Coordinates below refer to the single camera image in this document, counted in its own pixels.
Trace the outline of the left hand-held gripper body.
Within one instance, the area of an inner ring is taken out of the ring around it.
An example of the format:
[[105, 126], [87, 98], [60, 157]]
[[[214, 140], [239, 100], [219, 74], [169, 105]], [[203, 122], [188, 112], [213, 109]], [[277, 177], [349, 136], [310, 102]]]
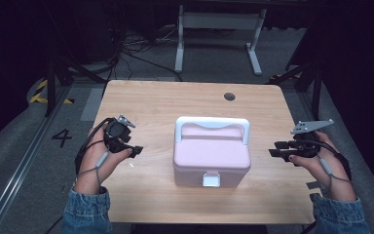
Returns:
[[130, 127], [134, 128], [135, 124], [124, 115], [120, 115], [118, 118], [107, 119], [107, 127], [104, 130], [103, 139], [110, 152], [118, 153], [127, 148], [136, 150], [134, 146], [128, 145], [128, 142], [131, 140]]

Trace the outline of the metal floor rail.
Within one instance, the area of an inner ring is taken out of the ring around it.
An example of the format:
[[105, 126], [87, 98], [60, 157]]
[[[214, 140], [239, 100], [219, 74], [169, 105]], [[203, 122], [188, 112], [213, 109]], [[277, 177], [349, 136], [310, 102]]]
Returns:
[[5, 214], [7, 213], [7, 210], [12, 205], [15, 197], [17, 196], [19, 189], [29, 172], [29, 169], [34, 162], [38, 151], [41, 148], [42, 140], [49, 127], [51, 126], [53, 120], [55, 119], [60, 106], [67, 98], [70, 90], [70, 87], [61, 87], [59, 89], [58, 93], [56, 94], [56, 100], [54, 101], [55, 106], [53, 107], [52, 112], [48, 117], [44, 117], [41, 121], [39, 128], [37, 129], [26, 151], [24, 152], [17, 168], [9, 178], [4, 191], [0, 196], [0, 224]]

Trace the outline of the white metal table frame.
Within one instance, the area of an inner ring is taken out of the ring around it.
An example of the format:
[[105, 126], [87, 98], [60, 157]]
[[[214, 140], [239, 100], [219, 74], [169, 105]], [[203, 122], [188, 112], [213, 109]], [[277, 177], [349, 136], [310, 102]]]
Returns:
[[184, 59], [184, 30], [193, 29], [229, 29], [252, 30], [251, 42], [245, 44], [245, 48], [256, 76], [262, 74], [262, 69], [255, 49], [266, 17], [267, 10], [262, 9], [257, 14], [233, 14], [233, 13], [196, 13], [187, 12], [183, 5], [179, 6], [174, 71], [180, 73], [183, 70]]

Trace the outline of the person's left hand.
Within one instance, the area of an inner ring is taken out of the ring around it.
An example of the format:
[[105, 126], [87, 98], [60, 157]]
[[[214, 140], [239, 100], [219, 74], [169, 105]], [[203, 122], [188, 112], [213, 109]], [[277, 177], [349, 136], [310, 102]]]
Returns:
[[93, 137], [83, 157], [79, 175], [73, 186], [73, 190], [84, 195], [95, 195], [100, 193], [101, 184], [115, 171], [116, 167], [131, 154], [132, 150], [124, 149], [118, 153], [109, 152], [103, 163], [97, 168], [97, 162], [107, 152], [103, 142], [105, 126], [99, 130], [92, 130]]

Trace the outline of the yellow and black floor tape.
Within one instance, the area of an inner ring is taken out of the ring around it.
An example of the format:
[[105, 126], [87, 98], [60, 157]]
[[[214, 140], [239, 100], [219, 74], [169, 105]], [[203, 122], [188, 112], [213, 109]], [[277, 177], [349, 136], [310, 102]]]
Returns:
[[[30, 99], [29, 103], [39, 102], [39, 103], [48, 103], [48, 99], [46, 97], [41, 97], [44, 88], [46, 88], [48, 84], [47, 79], [43, 79], [39, 85], [37, 86], [35, 93], [32, 95], [32, 98]], [[75, 103], [74, 98], [66, 98], [63, 103], [66, 104], [73, 104]]]

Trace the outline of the black metal stand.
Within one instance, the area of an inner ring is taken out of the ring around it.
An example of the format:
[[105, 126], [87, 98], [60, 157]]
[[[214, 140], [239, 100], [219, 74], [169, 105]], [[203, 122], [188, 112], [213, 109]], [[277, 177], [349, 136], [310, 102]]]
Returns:
[[49, 117], [56, 107], [56, 80], [62, 86], [71, 86], [74, 82], [72, 78], [72, 73], [68, 70], [69, 67], [74, 68], [76, 71], [90, 78], [99, 84], [105, 84], [106, 80], [96, 75], [94, 72], [89, 71], [83, 65], [78, 62], [72, 61], [68, 58], [63, 58], [60, 56], [53, 56], [50, 58], [47, 65], [47, 94], [48, 94], [48, 104], [46, 117]]
[[322, 72], [320, 70], [321, 64], [319, 62], [311, 62], [299, 65], [283, 75], [274, 75], [267, 82], [267, 85], [278, 85], [286, 80], [299, 75], [299, 78], [293, 89], [299, 93], [306, 93], [310, 86], [313, 86], [311, 113], [315, 120], [319, 119], [319, 100], [322, 83]]

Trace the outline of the person's right hand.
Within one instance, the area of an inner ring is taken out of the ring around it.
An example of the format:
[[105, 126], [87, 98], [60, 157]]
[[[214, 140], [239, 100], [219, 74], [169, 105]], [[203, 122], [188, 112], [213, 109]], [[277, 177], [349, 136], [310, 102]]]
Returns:
[[335, 154], [322, 148], [314, 158], [290, 155], [289, 160], [305, 168], [327, 192], [325, 196], [332, 200], [352, 202], [356, 200], [354, 188], [341, 162]]

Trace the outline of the pink storage box white handle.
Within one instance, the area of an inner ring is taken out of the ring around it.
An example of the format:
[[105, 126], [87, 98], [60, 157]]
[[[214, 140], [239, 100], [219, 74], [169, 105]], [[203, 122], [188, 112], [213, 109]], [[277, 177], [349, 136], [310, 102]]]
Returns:
[[249, 129], [243, 118], [177, 118], [172, 159], [175, 184], [237, 187], [251, 167]]

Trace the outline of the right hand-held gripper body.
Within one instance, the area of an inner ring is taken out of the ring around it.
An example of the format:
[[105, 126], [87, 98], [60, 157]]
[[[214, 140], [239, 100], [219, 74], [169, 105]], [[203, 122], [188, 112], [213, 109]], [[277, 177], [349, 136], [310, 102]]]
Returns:
[[291, 130], [293, 140], [289, 142], [291, 148], [295, 148], [299, 156], [313, 158], [320, 149], [326, 148], [331, 152], [335, 150], [325, 142], [319, 140], [316, 130], [330, 126], [334, 123], [332, 119], [320, 121], [299, 121]]

